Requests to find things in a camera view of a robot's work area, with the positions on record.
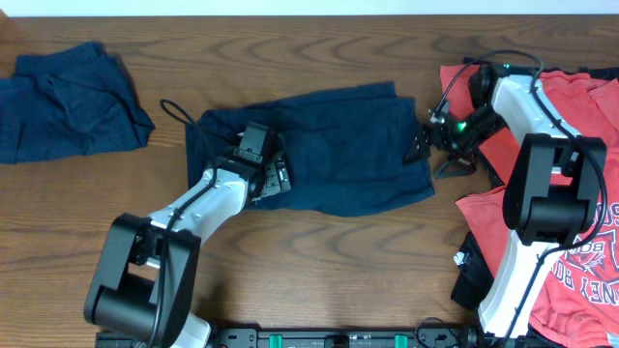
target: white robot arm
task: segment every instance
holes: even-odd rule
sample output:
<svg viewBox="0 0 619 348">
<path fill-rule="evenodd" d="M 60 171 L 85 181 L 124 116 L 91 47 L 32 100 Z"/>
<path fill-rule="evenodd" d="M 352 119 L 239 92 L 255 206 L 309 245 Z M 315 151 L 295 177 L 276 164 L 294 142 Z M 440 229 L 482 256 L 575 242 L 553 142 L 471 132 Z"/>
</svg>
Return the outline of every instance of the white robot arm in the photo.
<svg viewBox="0 0 619 348">
<path fill-rule="evenodd" d="M 533 304 L 561 255 L 545 253 L 570 246 L 576 234 L 593 223 L 600 184 L 588 157 L 604 168 L 604 143 L 599 138 L 583 137 L 570 126 L 546 97 L 541 81 L 536 80 L 536 88 L 531 88 L 533 78 L 528 72 L 511 73 L 509 65 L 481 65 L 469 82 L 476 110 L 466 120 L 438 110 L 430 119 L 431 128 L 423 134 L 426 145 L 435 145 L 456 157 L 473 153 L 503 127 L 511 130 L 520 145 L 503 202 L 504 220 L 511 228 L 507 248 L 492 287 L 478 308 L 483 332 L 494 337 L 527 334 Z M 574 138 L 581 145 L 575 146 Z M 413 151 L 412 156 L 422 152 Z M 551 173 L 570 176 L 572 183 L 553 186 Z M 545 262 L 536 270 L 543 255 Z M 535 272 L 537 276 L 529 285 Z M 513 323 L 515 308 L 523 298 L 526 301 Z"/>
<path fill-rule="evenodd" d="M 205 347 L 211 327 L 190 313 L 199 249 L 249 202 L 290 190 L 277 141 L 272 130 L 249 123 L 238 148 L 174 203 L 149 217 L 118 217 L 86 299 L 86 321 L 153 347 Z M 158 268 L 159 276 L 130 274 L 129 263 Z"/>
</svg>

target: wooden table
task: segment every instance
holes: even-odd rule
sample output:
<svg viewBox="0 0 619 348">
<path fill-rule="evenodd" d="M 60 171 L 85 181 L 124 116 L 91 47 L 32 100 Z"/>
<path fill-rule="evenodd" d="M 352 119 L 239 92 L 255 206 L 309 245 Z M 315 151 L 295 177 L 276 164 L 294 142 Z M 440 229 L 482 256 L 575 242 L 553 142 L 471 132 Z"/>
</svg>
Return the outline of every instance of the wooden table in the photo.
<svg viewBox="0 0 619 348">
<path fill-rule="evenodd" d="M 187 186 L 184 130 L 159 99 L 198 117 L 393 80 L 400 95 L 417 98 L 424 119 L 440 98 L 441 64 L 517 48 L 564 69 L 618 66 L 616 23 L 611 16 L 0 19 L 3 76 L 17 54 L 101 41 L 122 56 L 157 125 L 138 151 L 0 166 L 0 346 L 93 345 L 97 329 L 82 307 L 109 224 L 123 212 L 147 215 Z M 431 163 L 442 159 L 434 153 Z M 454 202 L 487 191 L 486 173 L 435 187 L 424 202 L 373 217 L 243 212 L 202 249 L 194 310 L 265 328 L 470 320 L 450 300 L 452 256 L 468 230 Z"/>
</svg>

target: navy blue cloth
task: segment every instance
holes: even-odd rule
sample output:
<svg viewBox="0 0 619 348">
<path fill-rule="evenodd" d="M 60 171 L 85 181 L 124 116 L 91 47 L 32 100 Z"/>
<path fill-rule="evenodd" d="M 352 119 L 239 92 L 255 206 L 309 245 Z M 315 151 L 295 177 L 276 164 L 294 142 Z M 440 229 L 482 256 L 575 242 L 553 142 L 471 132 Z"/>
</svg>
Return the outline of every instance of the navy blue cloth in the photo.
<svg viewBox="0 0 619 348">
<path fill-rule="evenodd" d="M 0 79 L 2 163 L 134 150 L 154 128 L 98 43 L 19 56 L 13 77 Z"/>
<path fill-rule="evenodd" d="M 315 210 L 355 217 L 434 195 L 426 160 L 402 164 L 419 124 L 415 101 L 393 83 L 311 93 L 240 109 L 206 111 L 198 124 L 225 137 L 249 121 L 280 132 L 292 190 L 262 198 L 255 209 Z M 190 187 L 207 163 L 196 130 L 186 127 Z M 229 147 L 209 136 L 219 155 Z"/>
</svg>

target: green led light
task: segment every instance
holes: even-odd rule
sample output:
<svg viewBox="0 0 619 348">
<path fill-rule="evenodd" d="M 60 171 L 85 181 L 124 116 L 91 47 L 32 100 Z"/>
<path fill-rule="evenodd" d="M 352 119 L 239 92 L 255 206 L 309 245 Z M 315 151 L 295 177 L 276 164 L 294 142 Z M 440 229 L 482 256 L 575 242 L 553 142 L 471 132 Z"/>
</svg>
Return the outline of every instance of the green led light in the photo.
<svg viewBox="0 0 619 348">
<path fill-rule="evenodd" d="M 457 131 L 464 131 L 465 128 L 466 128 L 466 122 L 459 122 L 457 124 Z"/>
</svg>

